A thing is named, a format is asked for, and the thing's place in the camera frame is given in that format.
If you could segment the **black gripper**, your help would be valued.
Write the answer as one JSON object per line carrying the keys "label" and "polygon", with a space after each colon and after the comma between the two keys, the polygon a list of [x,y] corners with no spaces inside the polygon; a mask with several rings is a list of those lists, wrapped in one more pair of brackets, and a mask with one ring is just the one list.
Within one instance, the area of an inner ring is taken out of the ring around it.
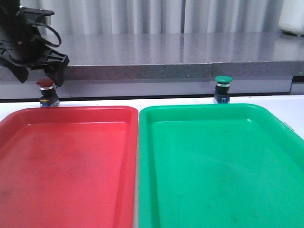
{"label": "black gripper", "polygon": [[[54,50],[61,45],[61,37],[47,23],[55,13],[46,9],[21,6],[0,8],[0,65],[6,67],[21,83],[27,81],[28,69],[43,69],[56,86],[65,81],[64,67],[68,56]],[[44,39],[39,31],[44,27],[53,32],[58,43]]]}

